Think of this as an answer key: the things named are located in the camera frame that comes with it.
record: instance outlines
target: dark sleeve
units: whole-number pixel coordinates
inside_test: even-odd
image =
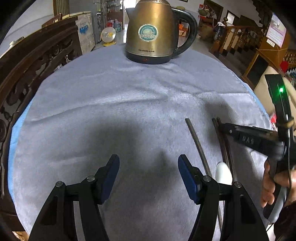
[[[276,240],[285,237],[285,241],[296,240],[296,202],[285,207],[280,212],[274,224]]]

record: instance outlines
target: electric kettle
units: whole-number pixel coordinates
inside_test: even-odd
[[[197,35],[197,22],[188,12],[173,8],[166,0],[140,0],[127,9],[126,57],[142,64],[163,64],[190,47]],[[179,20],[189,24],[185,43],[178,47]]]

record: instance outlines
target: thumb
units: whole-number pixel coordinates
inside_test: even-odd
[[[289,187],[289,173],[288,171],[280,172],[274,176],[274,181],[283,187]],[[296,170],[291,170],[291,185],[296,188]]]

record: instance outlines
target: metal bolt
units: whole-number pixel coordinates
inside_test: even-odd
[[[60,188],[64,183],[62,181],[56,182],[56,187]]]
[[[211,177],[209,177],[209,176],[204,176],[202,179],[204,181],[206,181],[206,182],[210,182],[211,181]]]
[[[88,182],[93,182],[96,179],[96,177],[95,176],[88,176],[86,179]]]
[[[234,185],[237,187],[237,188],[241,188],[242,187],[242,184],[240,182],[235,182]]]

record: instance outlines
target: human hand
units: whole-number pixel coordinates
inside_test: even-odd
[[[270,165],[268,160],[264,163],[264,174],[262,180],[262,191],[261,191],[261,206],[265,207],[268,203],[272,205],[274,202],[274,190],[276,188],[274,181],[283,187],[289,187],[289,174],[288,171],[280,172],[274,176],[274,180],[270,178],[269,175]],[[296,201],[296,170],[291,170],[291,181],[292,181],[292,189],[289,194],[289,197],[286,202],[286,206],[292,204]]]

